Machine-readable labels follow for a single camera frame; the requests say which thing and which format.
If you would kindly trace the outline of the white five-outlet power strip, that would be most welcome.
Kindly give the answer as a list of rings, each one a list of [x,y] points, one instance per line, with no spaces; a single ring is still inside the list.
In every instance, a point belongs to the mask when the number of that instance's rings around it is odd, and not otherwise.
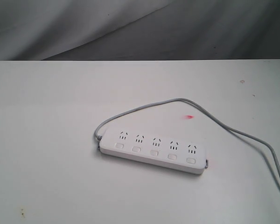
[[[99,141],[102,153],[201,175],[208,167],[206,150],[192,140],[169,138],[134,129],[108,128]]]

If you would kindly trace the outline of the grey backdrop cloth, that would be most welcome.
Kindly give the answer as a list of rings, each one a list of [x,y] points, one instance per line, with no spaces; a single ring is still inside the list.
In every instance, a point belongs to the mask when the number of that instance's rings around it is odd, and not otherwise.
[[[0,60],[280,59],[280,0],[0,0]]]

